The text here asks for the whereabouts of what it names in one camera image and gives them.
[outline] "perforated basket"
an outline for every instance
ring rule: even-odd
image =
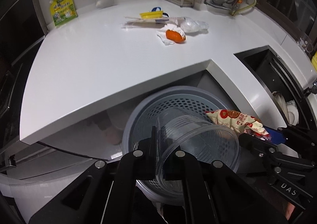
[[[209,122],[206,111],[227,109],[227,106],[212,94],[192,86],[174,86],[144,99],[131,114],[122,138],[123,154],[137,149],[138,142],[151,135],[157,115],[169,107],[181,107],[191,111],[193,115],[203,117]],[[232,165],[236,171],[238,160]],[[182,205],[183,198],[166,193],[158,181],[137,181],[138,187],[152,201],[160,201],[173,205]]]

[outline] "blue plastic piece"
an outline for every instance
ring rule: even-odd
[[[275,129],[264,127],[266,131],[271,135],[271,143],[278,145],[280,143],[285,143],[286,139],[284,138],[283,134]]]

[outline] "black cable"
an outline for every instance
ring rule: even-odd
[[[40,144],[40,145],[42,145],[42,146],[46,146],[46,147],[52,148],[52,149],[54,149],[54,150],[56,150],[56,151],[64,152],[64,153],[67,153],[67,154],[71,154],[71,155],[75,155],[75,156],[79,156],[79,157],[83,157],[83,158],[95,159],[95,160],[102,160],[102,161],[105,161],[105,162],[108,162],[108,161],[109,161],[109,160],[107,160],[107,159],[94,158],[94,157],[90,157],[90,156],[88,156],[88,155],[83,155],[83,154],[78,154],[78,153],[75,153],[75,152],[65,151],[65,150],[63,150],[63,149],[56,148],[56,147],[54,147],[54,146],[48,145],[48,144],[43,143],[43,142],[40,142],[40,141],[38,141],[37,143]]]

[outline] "yellow pouch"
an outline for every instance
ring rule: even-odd
[[[73,0],[53,0],[50,12],[56,27],[77,17]]]

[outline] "orange object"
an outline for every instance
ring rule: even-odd
[[[182,37],[182,35],[176,31],[173,30],[167,30],[166,31],[166,38],[169,40],[174,41],[175,43],[181,43],[186,40],[186,37]]]

